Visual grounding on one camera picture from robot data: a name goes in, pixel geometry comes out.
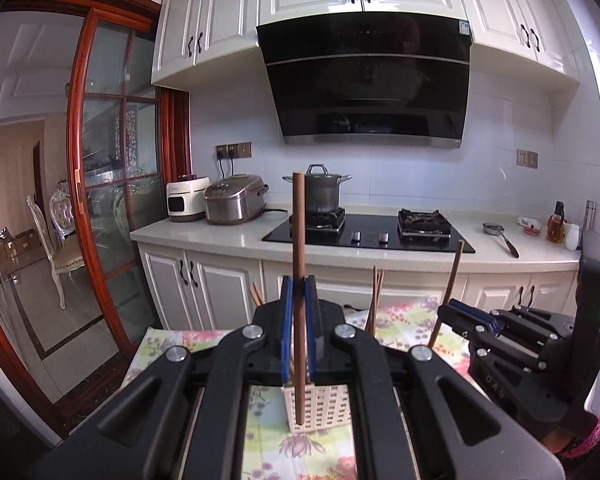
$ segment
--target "metal screw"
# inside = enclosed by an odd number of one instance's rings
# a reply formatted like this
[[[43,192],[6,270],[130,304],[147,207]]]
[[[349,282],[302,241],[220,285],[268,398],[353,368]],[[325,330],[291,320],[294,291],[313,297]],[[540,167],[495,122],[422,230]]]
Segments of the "metal screw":
[[[189,350],[184,348],[184,346],[172,346],[167,350],[167,359],[177,363],[179,361],[184,361],[188,353]]]
[[[349,339],[356,335],[356,329],[351,325],[341,324],[337,325],[335,328],[336,336],[342,339]]]
[[[411,355],[416,361],[431,361],[433,352],[428,346],[416,345],[411,349]]]
[[[242,329],[242,335],[247,339],[257,339],[262,337],[264,330],[258,325],[247,325]]]

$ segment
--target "pot lid handle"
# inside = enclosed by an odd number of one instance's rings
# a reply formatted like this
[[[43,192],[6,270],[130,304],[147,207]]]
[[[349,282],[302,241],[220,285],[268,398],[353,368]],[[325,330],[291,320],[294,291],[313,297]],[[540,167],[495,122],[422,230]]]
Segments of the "pot lid handle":
[[[306,169],[306,174],[311,174],[313,168],[322,168],[324,174],[329,174],[329,171],[324,167],[324,164],[309,164],[309,167]]]

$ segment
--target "ceiling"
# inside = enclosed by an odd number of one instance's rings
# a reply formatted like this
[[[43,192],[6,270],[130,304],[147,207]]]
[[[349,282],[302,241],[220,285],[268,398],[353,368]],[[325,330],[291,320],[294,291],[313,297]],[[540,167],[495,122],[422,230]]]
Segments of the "ceiling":
[[[52,12],[0,13],[0,122],[65,112],[83,18]]]

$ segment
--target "black range hood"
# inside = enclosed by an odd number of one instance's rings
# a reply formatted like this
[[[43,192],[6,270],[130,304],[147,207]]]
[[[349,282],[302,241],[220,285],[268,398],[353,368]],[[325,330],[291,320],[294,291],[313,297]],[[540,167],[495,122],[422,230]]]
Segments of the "black range hood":
[[[319,14],[258,27],[285,142],[458,148],[468,22],[406,12]]]

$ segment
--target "sauce bottle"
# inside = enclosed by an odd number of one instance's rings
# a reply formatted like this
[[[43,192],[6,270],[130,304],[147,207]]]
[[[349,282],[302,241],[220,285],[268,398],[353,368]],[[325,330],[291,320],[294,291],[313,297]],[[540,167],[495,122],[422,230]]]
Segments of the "sauce bottle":
[[[554,214],[549,216],[546,227],[546,239],[554,244],[562,243],[564,238],[564,204],[562,202],[555,203]]]

